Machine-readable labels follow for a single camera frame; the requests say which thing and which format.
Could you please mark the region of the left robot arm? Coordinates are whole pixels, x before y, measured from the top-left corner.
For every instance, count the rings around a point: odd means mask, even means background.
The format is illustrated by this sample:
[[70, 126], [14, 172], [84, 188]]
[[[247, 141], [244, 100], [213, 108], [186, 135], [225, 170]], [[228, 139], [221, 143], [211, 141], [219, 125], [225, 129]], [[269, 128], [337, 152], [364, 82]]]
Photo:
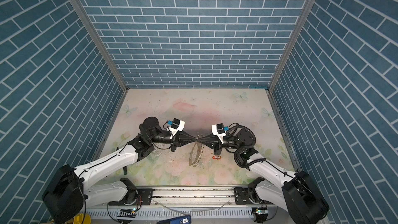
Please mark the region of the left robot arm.
[[134, 139], [111, 154], [76, 167], [66, 164], [55, 172], [42, 194], [42, 200], [56, 224], [66, 223], [92, 205], [117, 202], [140, 206], [137, 187], [128, 178], [100, 187], [95, 187], [95, 184], [146, 158], [154, 151], [156, 143], [176, 148], [196, 140], [183, 131], [184, 122], [178, 119], [174, 119], [171, 127], [164, 130], [157, 118], [148, 117], [139, 129]]

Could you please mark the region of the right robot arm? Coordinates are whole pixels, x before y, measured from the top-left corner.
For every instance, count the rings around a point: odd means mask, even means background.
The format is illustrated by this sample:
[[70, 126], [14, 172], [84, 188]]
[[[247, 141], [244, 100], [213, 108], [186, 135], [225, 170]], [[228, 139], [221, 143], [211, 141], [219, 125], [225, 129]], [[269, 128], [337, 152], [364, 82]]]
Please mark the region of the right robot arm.
[[316, 224], [330, 207], [313, 178], [305, 171], [294, 172], [267, 160], [255, 149], [256, 136], [247, 127], [222, 124], [212, 126], [212, 133], [197, 139], [215, 152], [232, 148], [235, 163], [258, 178], [248, 185], [252, 200], [270, 201], [287, 211], [296, 224]]

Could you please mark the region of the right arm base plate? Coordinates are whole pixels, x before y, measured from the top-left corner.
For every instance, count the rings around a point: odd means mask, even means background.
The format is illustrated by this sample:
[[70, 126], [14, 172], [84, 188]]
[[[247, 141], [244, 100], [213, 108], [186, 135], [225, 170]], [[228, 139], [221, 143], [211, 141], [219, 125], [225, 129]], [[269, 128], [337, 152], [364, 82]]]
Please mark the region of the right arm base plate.
[[266, 201], [259, 197], [254, 188], [235, 187], [233, 192], [236, 205], [266, 204]]

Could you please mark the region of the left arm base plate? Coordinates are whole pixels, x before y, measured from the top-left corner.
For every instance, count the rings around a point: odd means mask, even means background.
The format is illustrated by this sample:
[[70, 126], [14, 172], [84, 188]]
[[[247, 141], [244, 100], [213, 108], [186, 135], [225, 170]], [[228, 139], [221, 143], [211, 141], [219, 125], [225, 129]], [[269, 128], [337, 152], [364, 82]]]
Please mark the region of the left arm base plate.
[[149, 206], [152, 201], [154, 190], [151, 188], [138, 188], [135, 191], [128, 192], [120, 201], [111, 201], [111, 206]]

